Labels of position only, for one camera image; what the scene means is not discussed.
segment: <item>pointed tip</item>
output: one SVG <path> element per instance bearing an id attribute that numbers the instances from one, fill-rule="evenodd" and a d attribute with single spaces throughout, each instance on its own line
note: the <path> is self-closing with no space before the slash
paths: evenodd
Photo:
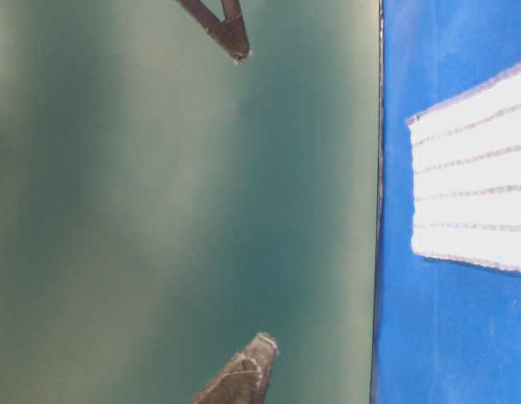
<path id="1" fill-rule="evenodd" d="M 241 15 L 235 19 L 222 21 L 208 29 L 208 34 L 236 64 L 244 63 L 253 54 Z"/>

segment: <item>white fabric strip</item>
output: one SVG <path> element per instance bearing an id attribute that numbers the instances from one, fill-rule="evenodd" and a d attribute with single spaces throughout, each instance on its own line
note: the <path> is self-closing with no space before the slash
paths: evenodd
<path id="1" fill-rule="evenodd" d="M 521 271 L 521 64 L 408 125 L 413 251 Z"/>

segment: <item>green surface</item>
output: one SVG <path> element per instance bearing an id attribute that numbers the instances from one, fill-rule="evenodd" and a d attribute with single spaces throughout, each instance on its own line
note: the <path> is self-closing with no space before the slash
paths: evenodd
<path id="1" fill-rule="evenodd" d="M 234 66 L 173 0 L 0 0 L 0 403 L 186 402 L 256 331 L 267 404 L 368 401 L 378 6 L 242 7 Z"/>

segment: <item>blue mat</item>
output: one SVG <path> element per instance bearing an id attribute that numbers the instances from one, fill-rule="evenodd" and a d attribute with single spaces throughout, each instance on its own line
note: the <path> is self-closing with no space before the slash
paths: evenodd
<path id="1" fill-rule="evenodd" d="M 521 61 L 521 0 L 387 0 L 373 402 L 521 402 L 521 275 L 416 256 L 405 119 Z"/>

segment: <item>striped fabric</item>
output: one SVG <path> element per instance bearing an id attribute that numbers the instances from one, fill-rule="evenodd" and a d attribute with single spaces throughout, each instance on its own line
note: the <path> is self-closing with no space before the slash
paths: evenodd
<path id="1" fill-rule="evenodd" d="M 521 63 L 407 123 L 413 251 L 521 272 Z"/>

